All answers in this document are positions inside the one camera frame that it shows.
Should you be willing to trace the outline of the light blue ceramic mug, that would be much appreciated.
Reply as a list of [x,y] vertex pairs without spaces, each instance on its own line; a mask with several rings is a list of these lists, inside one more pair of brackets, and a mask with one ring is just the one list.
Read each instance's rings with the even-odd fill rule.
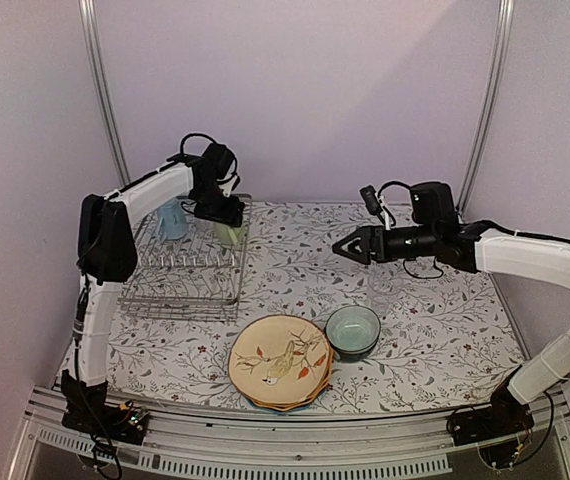
[[156,215],[156,236],[160,241],[180,240],[187,234],[187,219],[178,199],[172,199],[160,206]]

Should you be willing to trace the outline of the pale green mug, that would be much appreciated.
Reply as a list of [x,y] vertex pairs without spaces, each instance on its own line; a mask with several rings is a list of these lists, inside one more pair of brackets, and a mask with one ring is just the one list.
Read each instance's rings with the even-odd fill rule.
[[232,227],[223,223],[213,223],[214,234],[219,242],[230,248],[239,246],[246,234],[246,225]]

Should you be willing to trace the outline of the cream bird pattern plate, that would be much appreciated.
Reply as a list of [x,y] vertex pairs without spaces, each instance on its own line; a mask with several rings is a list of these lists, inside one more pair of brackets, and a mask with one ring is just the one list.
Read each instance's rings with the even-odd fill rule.
[[312,400],[329,383],[333,351],[324,332],[295,316],[260,318],[232,344],[229,379],[255,404],[285,410]]

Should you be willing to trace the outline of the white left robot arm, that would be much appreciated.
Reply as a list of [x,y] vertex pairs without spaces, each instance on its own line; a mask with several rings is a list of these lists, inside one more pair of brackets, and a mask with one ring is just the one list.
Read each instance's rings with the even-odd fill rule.
[[245,209],[233,194],[239,183],[235,154],[210,140],[200,155],[186,153],[181,143],[160,167],[110,193],[83,199],[76,262],[80,294],[73,326],[78,360],[69,374],[77,384],[107,382],[112,316],[138,263],[133,227],[167,202],[185,197],[195,203],[195,217],[237,228]]

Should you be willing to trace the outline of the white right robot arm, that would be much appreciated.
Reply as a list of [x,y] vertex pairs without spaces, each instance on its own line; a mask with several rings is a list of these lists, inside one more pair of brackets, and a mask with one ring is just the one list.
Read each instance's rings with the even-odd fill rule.
[[[408,186],[411,227],[399,227],[382,189],[360,194],[377,226],[359,227],[333,244],[334,253],[363,265],[432,257],[468,273],[504,274],[570,290],[570,239],[511,230],[490,220],[463,223],[448,184],[431,181]],[[482,427],[502,436],[517,424],[525,406],[570,378],[570,328],[552,340],[498,387],[482,415]]]

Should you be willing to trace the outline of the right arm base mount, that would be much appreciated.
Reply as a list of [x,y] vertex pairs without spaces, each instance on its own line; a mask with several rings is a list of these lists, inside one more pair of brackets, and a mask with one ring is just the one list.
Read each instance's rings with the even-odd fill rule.
[[514,399],[506,385],[501,385],[491,395],[488,406],[456,409],[446,422],[446,430],[455,446],[510,436],[508,441],[482,447],[479,451],[481,460],[494,469],[516,465],[533,427],[529,405]]

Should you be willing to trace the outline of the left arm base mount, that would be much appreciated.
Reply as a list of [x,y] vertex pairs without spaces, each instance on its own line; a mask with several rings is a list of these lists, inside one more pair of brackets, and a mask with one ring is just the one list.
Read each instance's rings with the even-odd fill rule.
[[132,401],[119,406],[106,403],[107,383],[88,387],[68,370],[61,377],[61,392],[66,400],[62,425],[81,433],[142,445],[147,433],[149,413]]

